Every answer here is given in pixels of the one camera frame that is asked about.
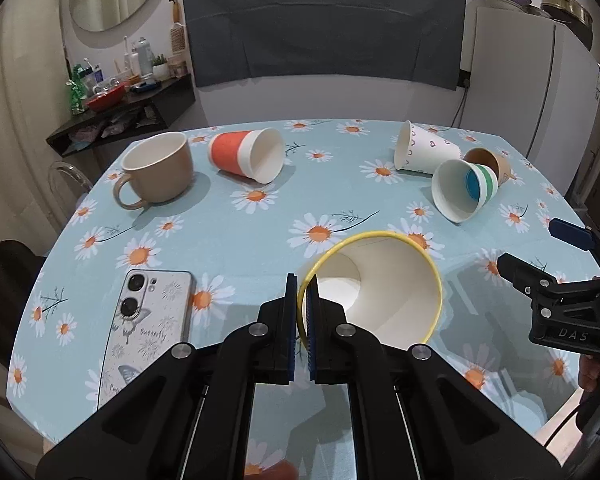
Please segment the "person's right hand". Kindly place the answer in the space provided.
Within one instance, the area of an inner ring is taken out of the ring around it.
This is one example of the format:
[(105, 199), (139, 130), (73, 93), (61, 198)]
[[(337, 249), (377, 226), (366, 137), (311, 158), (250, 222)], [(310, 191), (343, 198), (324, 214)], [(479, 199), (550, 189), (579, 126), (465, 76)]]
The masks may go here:
[(578, 384), (585, 392), (593, 392), (600, 376), (600, 361), (594, 356), (580, 356)]

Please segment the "person's left hand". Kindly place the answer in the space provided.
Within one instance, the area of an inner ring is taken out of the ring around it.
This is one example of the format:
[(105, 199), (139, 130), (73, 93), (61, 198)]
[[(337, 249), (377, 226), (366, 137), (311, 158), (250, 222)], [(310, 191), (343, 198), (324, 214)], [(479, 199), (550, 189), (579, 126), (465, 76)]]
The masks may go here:
[(293, 464), (286, 460), (281, 460), (277, 464), (266, 468), (258, 474), (246, 476), (246, 479), (251, 480), (297, 480), (298, 478), (298, 470)]

